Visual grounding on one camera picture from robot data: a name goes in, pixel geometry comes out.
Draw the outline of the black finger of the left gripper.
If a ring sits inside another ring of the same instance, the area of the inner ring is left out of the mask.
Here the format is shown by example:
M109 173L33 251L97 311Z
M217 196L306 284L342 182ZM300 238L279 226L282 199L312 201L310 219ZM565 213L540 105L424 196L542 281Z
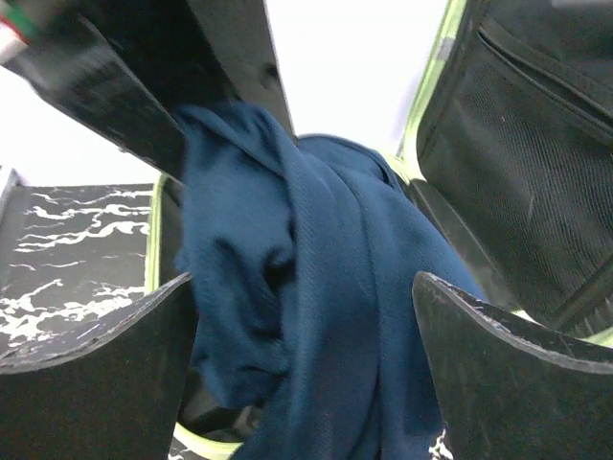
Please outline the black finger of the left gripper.
M9 60L47 104L179 180L184 137L101 32L69 12Z
M201 0L188 5L236 96L268 110L293 135L265 3Z

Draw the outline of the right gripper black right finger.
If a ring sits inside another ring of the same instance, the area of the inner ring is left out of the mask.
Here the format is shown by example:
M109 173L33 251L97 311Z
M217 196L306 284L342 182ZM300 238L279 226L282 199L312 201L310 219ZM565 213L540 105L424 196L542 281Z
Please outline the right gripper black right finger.
M416 276L413 299L454 458L611 458L611 349L431 273Z

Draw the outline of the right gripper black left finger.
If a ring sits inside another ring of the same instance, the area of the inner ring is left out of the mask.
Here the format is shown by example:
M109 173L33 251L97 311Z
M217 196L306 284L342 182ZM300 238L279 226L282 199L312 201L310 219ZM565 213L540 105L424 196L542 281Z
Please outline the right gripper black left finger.
M1 355L4 459L165 459L193 348L191 277Z

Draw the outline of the navy blue garment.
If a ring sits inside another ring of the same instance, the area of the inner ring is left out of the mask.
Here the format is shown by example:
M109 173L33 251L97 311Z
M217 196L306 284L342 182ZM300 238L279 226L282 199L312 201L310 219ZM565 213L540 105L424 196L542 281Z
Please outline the navy blue garment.
M185 105L183 248L193 365L256 405L238 459L423 459L442 431L412 284L481 290L374 150L290 138L246 103Z

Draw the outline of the green hard-shell suitcase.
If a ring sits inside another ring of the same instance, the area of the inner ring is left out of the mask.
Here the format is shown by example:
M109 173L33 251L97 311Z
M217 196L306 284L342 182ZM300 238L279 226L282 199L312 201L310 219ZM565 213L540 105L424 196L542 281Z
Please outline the green hard-shell suitcase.
M380 156L481 290L466 293L612 351L610 2L450 2L403 149ZM238 459L260 419L222 406L192 355L174 428L191 458ZM442 420L423 459L456 459Z

